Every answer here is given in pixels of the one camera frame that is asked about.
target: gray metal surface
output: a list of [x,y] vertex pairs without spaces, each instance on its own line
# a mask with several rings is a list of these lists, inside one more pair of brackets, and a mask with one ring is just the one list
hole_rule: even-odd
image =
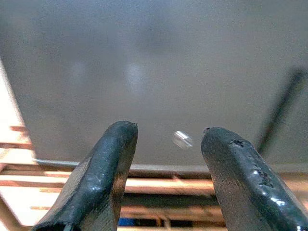
[[[304,0],[1,1],[0,56],[38,159],[80,161],[129,120],[134,164],[196,166],[204,127],[258,140],[289,68],[308,67],[307,21]],[[270,162],[308,162],[307,102]]]

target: gray panel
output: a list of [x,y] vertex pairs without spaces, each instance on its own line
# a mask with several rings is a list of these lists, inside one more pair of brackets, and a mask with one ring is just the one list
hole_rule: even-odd
[[[201,165],[204,127],[257,141],[289,68],[308,67],[307,21],[305,0],[1,1],[0,56],[37,158],[79,161],[130,120],[135,164]],[[283,162],[307,161],[300,123]],[[176,130],[195,145],[177,147]]]

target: metal plate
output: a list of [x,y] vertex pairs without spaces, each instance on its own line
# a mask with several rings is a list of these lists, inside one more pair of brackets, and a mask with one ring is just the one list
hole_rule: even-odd
[[[139,127],[133,163],[203,165],[205,127],[257,141],[289,68],[308,67],[305,1],[25,0],[0,9],[0,56],[41,160],[80,161],[110,124],[129,120]],[[301,97],[286,122],[301,142],[286,149],[289,133],[280,133],[273,163],[308,162],[307,91]],[[177,130],[194,146],[176,146]]]

